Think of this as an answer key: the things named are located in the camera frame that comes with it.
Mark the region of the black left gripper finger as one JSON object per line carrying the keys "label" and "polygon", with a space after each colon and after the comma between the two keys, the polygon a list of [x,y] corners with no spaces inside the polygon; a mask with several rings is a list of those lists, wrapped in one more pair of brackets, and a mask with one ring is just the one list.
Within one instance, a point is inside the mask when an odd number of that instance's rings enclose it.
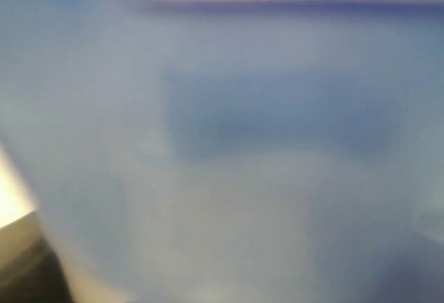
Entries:
{"label": "black left gripper finger", "polygon": [[1,301],[73,301],[34,213],[1,227]]}

